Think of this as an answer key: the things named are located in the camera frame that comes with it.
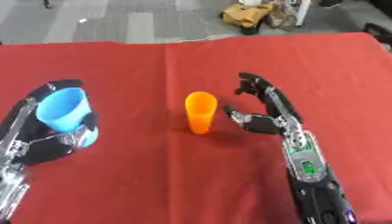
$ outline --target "blue plastic cup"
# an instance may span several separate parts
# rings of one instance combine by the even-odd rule
[[[37,119],[60,133],[71,133],[80,126],[83,118],[91,113],[86,92],[79,87],[64,88],[48,95],[36,111]],[[92,144],[98,137],[93,131],[84,146]]]

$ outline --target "silver robotic arm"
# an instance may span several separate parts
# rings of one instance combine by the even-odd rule
[[[255,95],[268,115],[242,114],[225,106],[229,117],[245,130],[279,134],[299,218],[305,224],[356,224],[353,208],[321,153],[316,137],[302,128],[302,118],[281,90],[261,76],[240,73],[236,94]]]
[[[26,165],[37,165],[72,154],[96,126],[89,114],[74,133],[52,133],[35,116],[39,103],[62,88],[81,87],[80,80],[49,82],[18,102],[0,126],[0,224],[9,220],[30,185],[25,182]]]

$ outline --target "gray floor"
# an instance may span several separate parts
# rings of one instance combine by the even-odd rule
[[[236,0],[0,0],[0,39],[5,44],[117,41],[168,43],[240,35],[219,11]],[[365,0],[332,9],[314,4],[304,26],[289,30],[263,25],[261,35],[357,32],[366,22],[392,30],[392,20]]]

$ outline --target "red tablecloth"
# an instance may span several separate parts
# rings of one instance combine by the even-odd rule
[[[95,145],[29,169],[14,223],[298,223],[278,137],[241,130],[222,111],[211,133],[186,130],[192,91],[264,111],[233,94],[238,72],[264,75],[292,99],[362,221],[392,221],[392,61],[352,33],[0,46],[0,116],[62,78],[83,79],[101,116]]]

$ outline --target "orange cup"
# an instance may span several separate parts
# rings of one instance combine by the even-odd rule
[[[218,100],[207,92],[193,92],[185,99],[189,127],[195,134],[208,132],[213,121]]]

